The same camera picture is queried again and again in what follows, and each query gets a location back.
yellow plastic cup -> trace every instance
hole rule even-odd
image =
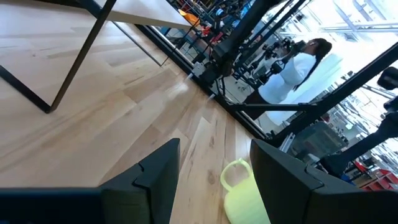
[[[231,187],[225,181],[225,173],[236,164],[244,166],[249,177]],[[221,173],[220,181],[228,191],[224,199],[224,209],[231,224],[270,224],[253,171],[246,161],[240,158],[228,164]]]

light wood flooring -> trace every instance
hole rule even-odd
[[[50,103],[94,18],[81,9],[0,0],[0,65]],[[166,56],[134,26],[128,32]],[[92,187],[170,138],[181,139],[171,223],[228,223],[221,170],[248,158],[250,134],[170,60],[158,67],[110,22],[58,110],[45,114],[0,79],[0,187]],[[243,176],[237,167],[234,183]]]

white wall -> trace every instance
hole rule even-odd
[[[326,90],[345,72],[342,66],[343,58],[337,54],[326,56],[318,68],[312,73],[311,77],[303,83],[296,91],[291,91],[282,104],[308,103]],[[276,125],[281,125],[283,121],[291,117],[294,111],[270,111],[268,117]]]

black hair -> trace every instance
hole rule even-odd
[[[315,65],[313,65],[313,67],[311,68],[310,72],[308,73],[308,75],[304,78],[304,80],[298,84],[297,86],[295,86],[293,88],[293,91],[296,91],[300,85],[302,85],[305,81],[308,80],[308,78],[310,78],[310,75],[313,73],[313,71],[315,71],[315,69],[318,67],[318,65],[321,63],[322,59],[330,52],[332,44],[330,42],[328,42],[327,40],[323,39],[323,38],[317,38],[317,39],[313,39],[316,43],[318,43],[317,48],[315,49],[315,59],[317,60],[315,62]]]

yellow cup handle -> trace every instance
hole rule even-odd
[[[238,160],[235,160],[235,161],[231,162],[230,164],[228,164],[228,165],[224,168],[224,170],[221,172],[221,175],[220,175],[220,182],[221,182],[221,184],[223,185],[223,187],[224,187],[228,192],[230,192],[230,191],[232,190],[232,187],[231,187],[229,184],[227,184],[227,182],[225,181],[225,173],[226,173],[226,171],[227,171],[230,167],[232,167],[233,165],[236,165],[236,164],[241,164],[242,166],[244,166],[244,167],[246,168],[246,170],[248,171],[248,173],[251,174],[250,165],[248,164],[248,162],[246,162],[246,161],[243,160],[242,158],[240,158],[240,159],[238,159]]]

